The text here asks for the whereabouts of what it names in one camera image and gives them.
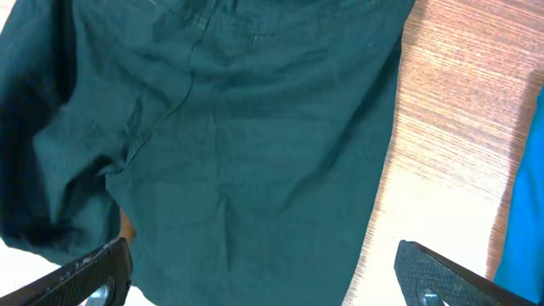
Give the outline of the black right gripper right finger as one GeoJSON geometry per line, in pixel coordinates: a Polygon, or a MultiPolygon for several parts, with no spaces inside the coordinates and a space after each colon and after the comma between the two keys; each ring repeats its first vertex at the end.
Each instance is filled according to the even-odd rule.
{"type": "Polygon", "coordinates": [[[414,241],[400,241],[394,272],[407,306],[536,306],[414,241]]]}

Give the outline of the black shorts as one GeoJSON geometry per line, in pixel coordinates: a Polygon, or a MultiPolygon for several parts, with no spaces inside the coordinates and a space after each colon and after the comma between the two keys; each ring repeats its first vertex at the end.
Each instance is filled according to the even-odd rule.
{"type": "Polygon", "coordinates": [[[1,33],[1,237],[127,216],[157,305],[339,305],[394,120],[399,0],[25,0],[1,33]]]}

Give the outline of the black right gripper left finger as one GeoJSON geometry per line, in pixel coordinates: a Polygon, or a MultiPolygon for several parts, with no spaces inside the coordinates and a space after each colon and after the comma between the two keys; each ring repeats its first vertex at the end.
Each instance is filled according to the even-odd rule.
{"type": "Polygon", "coordinates": [[[123,306],[133,261],[127,240],[100,246],[1,298],[1,306],[123,306]]]}

